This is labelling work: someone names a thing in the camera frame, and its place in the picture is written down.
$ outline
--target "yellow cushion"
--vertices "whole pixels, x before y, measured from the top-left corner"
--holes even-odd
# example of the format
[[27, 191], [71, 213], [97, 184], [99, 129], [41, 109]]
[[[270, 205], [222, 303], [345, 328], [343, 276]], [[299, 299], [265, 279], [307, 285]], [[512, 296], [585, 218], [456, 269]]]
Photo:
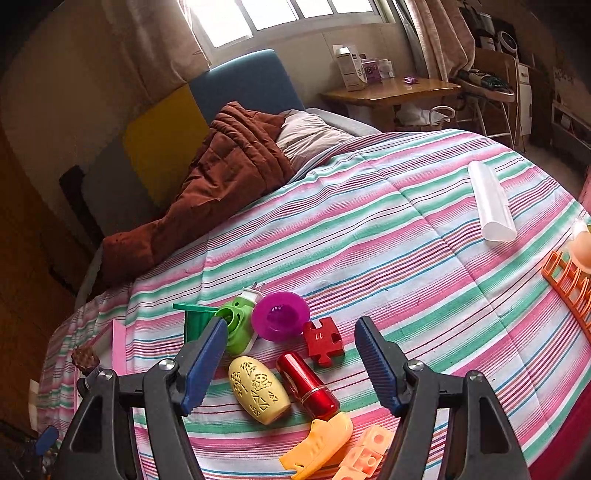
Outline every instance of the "yellow cushion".
[[188, 85], [128, 125], [125, 152], [156, 205], [167, 208], [172, 203], [208, 132]]

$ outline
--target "beige curtain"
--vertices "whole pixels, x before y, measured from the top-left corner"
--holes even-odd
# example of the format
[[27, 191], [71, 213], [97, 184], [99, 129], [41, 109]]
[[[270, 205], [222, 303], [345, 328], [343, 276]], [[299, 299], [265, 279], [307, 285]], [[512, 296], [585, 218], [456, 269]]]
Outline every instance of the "beige curtain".
[[476, 44], [457, 0], [400, 0], [406, 3], [423, 49], [429, 78], [447, 82], [474, 65]]
[[133, 75], [152, 103], [209, 70], [187, 0], [101, 0]]

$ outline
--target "red cylinder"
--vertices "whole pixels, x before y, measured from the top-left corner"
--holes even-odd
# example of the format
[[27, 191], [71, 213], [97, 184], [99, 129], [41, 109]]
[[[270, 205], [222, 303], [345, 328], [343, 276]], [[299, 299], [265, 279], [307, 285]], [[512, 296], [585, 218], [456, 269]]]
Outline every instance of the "red cylinder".
[[297, 353], [281, 355], [277, 371], [312, 418], [330, 420], [339, 411], [339, 401]]

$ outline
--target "striped bedspread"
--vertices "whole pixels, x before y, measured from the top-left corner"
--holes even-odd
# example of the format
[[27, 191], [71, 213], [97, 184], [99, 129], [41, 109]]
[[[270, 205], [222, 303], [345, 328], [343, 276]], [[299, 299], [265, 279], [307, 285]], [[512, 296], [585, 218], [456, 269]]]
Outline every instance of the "striped bedspread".
[[[353, 341], [357, 318], [371, 316], [409, 358], [435, 371], [476, 368], [494, 387], [531, 463], [547, 447], [591, 377], [591, 346], [539, 273], [583, 208], [552, 178], [502, 145], [469, 132], [381, 134], [351, 141], [303, 179], [235, 215], [133, 284], [94, 299], [68, 319], [48, 346], [39, 396], [40, 424], [62, 434], [73, 415], [74, 345], [109, 322], [126, 325], [128, 373], [174, 356], [183, 313], [173, 302], [218, 306], [254, 281], [290, 290], [313, 319], [331, 316], [344, 361], [317, 369], [355, 425], [394, 429]], [[485, 161], [506, 190], [519, 235], [485, 242], [467, 165]], [[286, 349], [307, 354], [302, 338], [259, 339], [251, 355], [270, 368]], [[270, 427], [251, 419], [231, 393], [224, 359], [203, 404], [186, 420], [209, 479], [287, 479], [278, 457], [309, 432], [293, 405]], [[157, 478], [143, 411], [135, 413], [142, 467]], [[446, 415], [437, 418], [425, 478], [437, 477]], [[315, 478], [328, 479], [336, 465]]]

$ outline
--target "purple package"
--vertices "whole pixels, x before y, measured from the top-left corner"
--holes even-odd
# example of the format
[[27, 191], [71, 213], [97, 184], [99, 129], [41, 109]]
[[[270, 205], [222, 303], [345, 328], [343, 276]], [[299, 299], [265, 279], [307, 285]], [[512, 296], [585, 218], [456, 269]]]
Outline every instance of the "purple package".
[[378, 63], [375, 60], [362, 60], [365, 75], [368, 78], [368, 83], [378, 83], [382, 81], [382, 76], [379, 74]]

